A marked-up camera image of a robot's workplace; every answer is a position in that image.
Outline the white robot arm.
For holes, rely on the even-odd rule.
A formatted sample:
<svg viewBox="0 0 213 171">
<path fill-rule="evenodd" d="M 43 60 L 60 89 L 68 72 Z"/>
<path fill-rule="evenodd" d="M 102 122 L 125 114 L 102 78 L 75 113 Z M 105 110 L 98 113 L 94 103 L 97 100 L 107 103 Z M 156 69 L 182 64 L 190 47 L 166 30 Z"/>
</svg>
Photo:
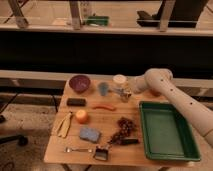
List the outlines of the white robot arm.
<svg viewBox="0 0 213 171">
<path fill-rule="evenodd" d="M 134 93 L 151 89 L 162 94 L 213 148 L 213 111 L 177 88 L 172 78 L 169 69 L 151 68 L 130 80 L 115 75 L 113 82 L 118 87 L 127 84 Z"/>
</svg>

